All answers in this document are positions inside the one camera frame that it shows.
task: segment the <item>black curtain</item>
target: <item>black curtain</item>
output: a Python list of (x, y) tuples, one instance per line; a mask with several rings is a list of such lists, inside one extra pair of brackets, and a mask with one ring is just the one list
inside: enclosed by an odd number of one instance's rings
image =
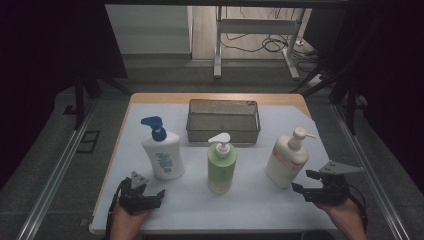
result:
[(369, 104), (365, 117), (422, 192), (423, 5), (393, 1), (359, 67), (359, 90)]
[(44, 127), (56, 95), (73, 86), (77, 74), (87, 85), (126, 78), (100, 1), (2, 1), (0, 63), (0, 187)]

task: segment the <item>aluminum rail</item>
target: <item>aluminum rail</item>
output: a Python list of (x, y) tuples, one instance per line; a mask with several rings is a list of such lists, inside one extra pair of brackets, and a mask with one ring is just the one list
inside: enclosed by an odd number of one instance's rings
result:
[(85, 129), (90, 122), (96, 104), (96, 99), (89, 103), (87, 108), (87, 116), (82, 122), (80, 128), (78, 130), (74, 130), (71, 139), (69, 140), (58, 163), (53, 169), (49, 179), (47, 180), (47, 183), (44, 185), (43, 190), (38, 196), (36, 203), (34, 204), (16, 239), (34, 239), (41, 225), (41, 222), (43, 221), (47, 210), (49, 209), (50, 204), (57, 192), (57, 189), (59, 188), (63, 177), (65, 176), (66, 170), (72, 161), (78, 144), (84, 135)]
[(409, 240), (410, 238), (408, 233), (406, 232), (405, 227), (403, 226), (403, 223), (393, 206), (393, 203), (390, 201), (389, 197), (383, 189), (383, 186), (378, 181), (377, 176), (364, 150), (361, 147), (361, 144), (359, 143), (356, 136), (352, 135), (349, 131), (349, 128), (346, 126), (344, 121), (345, 115), (342, 107), (340, 105), (332, 105), (332, 108), (337, 115), (340, 127), (342, 128), (343, 133), (350, 143), (356, 159), (358, 160), (361, 167), (363, 167), (365, 170), (365, 179), (368, 182), (371, 192), (374, 194), (374, 197), (380, 206), (390, 229), (392, 230), (393, 236), (399, 240)]

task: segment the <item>human hand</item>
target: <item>human hand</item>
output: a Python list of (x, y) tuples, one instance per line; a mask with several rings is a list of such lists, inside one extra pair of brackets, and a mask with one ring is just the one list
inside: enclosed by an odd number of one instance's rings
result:
[(143, 211), (137, 215), (131, 215), (118, 202), (113, 211), (110, 240), (132, 240), (150, 212)]
[(348, 238), (354, 240), (367, 239), (361, 219), (361, 211), (349, 198), (339, 205), (315, 203), (315, 206), (325, 211), (331, 221)]

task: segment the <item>gray floor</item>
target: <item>gray floor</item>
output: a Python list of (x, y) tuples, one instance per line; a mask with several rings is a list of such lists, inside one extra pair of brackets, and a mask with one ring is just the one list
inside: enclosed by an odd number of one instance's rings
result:
[[(220, 80), (213, 78), (213, 65), (210, 61), (128, 57), (125, 63), (129, 79), (118, 81), (135, 92), (287, 93), (298, 83), (290, 79), (281, 62), (225, 61), (223, 77)], [(45, 202), (48, 206), (47, 212), (41, 224), (35, 228), (35, 239), (100, 238), (88, 231), (88, 222), (101, 189), (129, 96), (101, 81), (99, 83), (103, 90), (102, 97), (97, 100), (86, 99), (87, 110), (92, 114), (85, 129), (100, 131), (98, 143), (91, 154), (75, 152), (72, 155), (51, 204)], [(332, 106), (328, 102), (329, 91), (330, 89), (323, 89), (306, 100), (330, 159), (362, 165), (363, 159), (361, 160), (358, 151), (355, 151), (358, 146), (352, 145), (352, 142), (358, 141), (360, 150), (366, 157), (366, 164), (373, 170), (368, 174), (376, 177), (381, 183), (380, 187), (377, 186), (380, 191), (375, 191), (375, 187), (369, 185), (367, 175), (348, 176), (349, 183), (358, 187), (367, 199), (369, 239), (399, 239), (393, 236), (391, 226), (404, 226), (409, 239), (424, 236), (423, 195), (370, 128), (361, 111), (356, 113), (357, 135), (350, 141), (352, 136), (344, 131), (343, 121), (340, 119), (343, 115), (338, 114), (338, 110), (342, 108)], [(63, 91), (57, 96), (55, 110), (48, 123), (19, 169), (0, 192), (1, 239), (16, 238), (29, 214), (33, 213), (31, 210), (55, 165), (63, 159), (62, 153), (66, 151), (68, 142), (75, 137), (75, 116), (63, 115), (67, 105), (74, 105), (73, 89)], [(87, 148), (86, 144), (79, 144), (75, 150)], [(382, 193), (386, 194), (389, 201), (381, 201)], [(397, 219), (400, 219), (402, 225), (397, 225)], [(337, 239), (344, 239), (338, 232), (332, 234)], [(251, 239), (271, 237), (250, 236)], [(285, 237), (288, 239), (290, 236), (275, 235), (272, 239)], [(166, 239), (170, 238), (189, 237), (168, 236)]]

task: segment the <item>pump bottle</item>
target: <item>pump bottle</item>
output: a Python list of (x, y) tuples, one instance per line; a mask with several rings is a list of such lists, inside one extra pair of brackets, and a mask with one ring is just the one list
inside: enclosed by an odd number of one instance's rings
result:
[(237, 150), (230, 139), (230, 134), (221, 133), (208, 140), (213, 142), (208, 150), (208, 187), (217, 194), (228, 192), (233, 181)]
[(144, 137), (141, 144), (149, 156), (155, 177), (170, 180), (182, 176), (185, 168), (181, 160), (180, 137), (166, 131), (160, 117), (143, 118), (141, 124), (152, 128), (152, 134)]
[(305, 137), (315, 138), (298, 127), (293, 131), (293, 136), (281, 136), (275, 142), (265, 172), (281, 188), (290, 186), (309, 159), (308, 151), (303, 146)]

